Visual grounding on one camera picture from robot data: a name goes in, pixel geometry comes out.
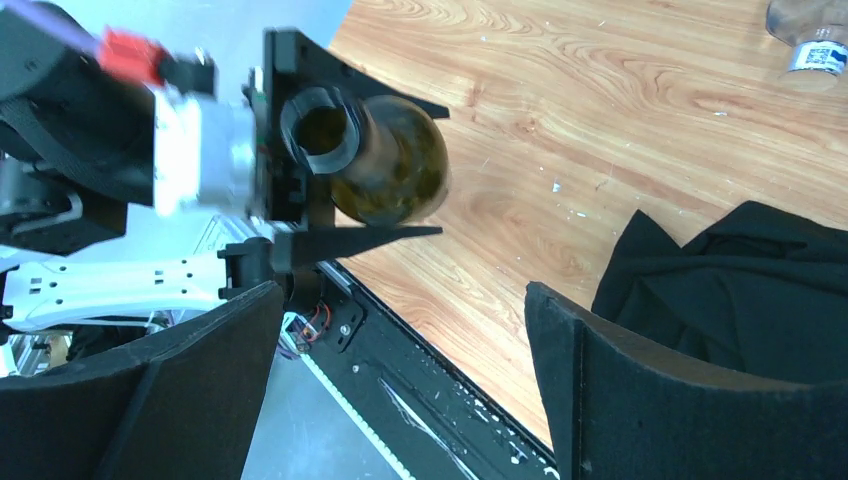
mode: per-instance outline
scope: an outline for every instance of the black fabric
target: black fabric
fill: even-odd
[[[746,202],[684,247],[642,212],[592,311],[686,355],[779,380],[848,378],[848,232]]]
[[[848,479],[848,382],[719,368],[538,283],[524,308],[559,478]]]
[[[0,379],[0,478],[240,478],[284,300],[266,282],[156,335]]]
[[[117,319],[135,320],[132,317]],[[120,347],[147,334],[144,327],[110,327],[105,325],[77,325],[71,334],[71,345],[65,360],[72,362],[80,358],[103,353],[110,348]]]

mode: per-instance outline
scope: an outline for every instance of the wooden table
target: wooden table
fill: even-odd
[[[348,266],[550,444],[528,281],[589,306],[636,209],[680,242],[747,199],[846,223],[848,97],[779,86],[766,5],[356,0],[332,48],[451,108],[453,189],[445,235]]]

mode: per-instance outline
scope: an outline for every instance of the brown glass bottle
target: brown glass bottle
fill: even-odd
[[[361,100],[339,87],[313,86],[286,102],[280,125],[292,156],[328,178],[336,206],[356,221],[420,220],[447,197],[445,141],[430,116],[408,100]]]
[[[350,218],[372,226],[420,220],[445,201],[450,182],[447,147],[433,120],[393,96],[364,102],[373,122],[368,141],[332,177],[333,200]]]

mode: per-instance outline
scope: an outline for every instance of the wire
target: wire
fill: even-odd
[[[323,335],[324,332],[326,332],[330,328],[330,321],[333,319],[333,313],[330,311],[330,307],[324,302],[321,302],[321,304],[318,305],[315,315],[312,317],[311,320],[309,320],[309,326],[312,327],[313,330],[315,329],[315,326],[312,324],[312,322],[315,321],[316,318],[318,318],[318,315],[321,312],[321,307],[324,307],[324,311],[327,313],[327,319],[324,320],[324,325],[321,326],[321,330],[318,330],[317,333],[306,339],[306,341],[309,343],[318,340],[318,338],[320,338],[321,335]]]
[[[306,322],[303,325],[303,329],[300,331],[301,337],[303,337],[306,340],[309,340],[309,337],[317,334],[317,330],[315,330],[315,325],[313,325],[312,322],[314,322],[315,319],[318,318],[318,315],[320,315],[320,314],[321,314],[321,305],[318,305],[317,307],[315,307],[315,314],[312,315],[312,318],[310,318],[309,321]]]
[[[277,354],[287,360],[294,360],[297,355],[283,345],[283,342],[277,342]]]
[[[30,0],[3,0],[2,4],[32,26],[68,47],[91,57],[97,56],[100,40],[79,25],[47,10],[43,5],[35,4]]]
[[[156,310],[150,312],[150,316],[147,317],[147,323],[144,324],[144,328],[150,328],[150,324],[153,323],[153,318],[156,316]]]

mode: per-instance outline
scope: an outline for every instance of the gray floor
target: gray floor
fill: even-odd
[[[219,70],[218,96],[241,100],[248,68],[261,64],[265,28],[297,27],[329,45],[351,0],[57,0],[92,32],[105,25],[143,33],[172,52],[204,48]],[[133,208],[127,237],[95,245],[78,261],[178,257],[195,249],[208,215],[163,220]],[[175,239],[175,232],[182,232]],[[0,251],[8,261],[26,255]],[[390,480],[398,478],[301,362],[276,361],[244,479]]]

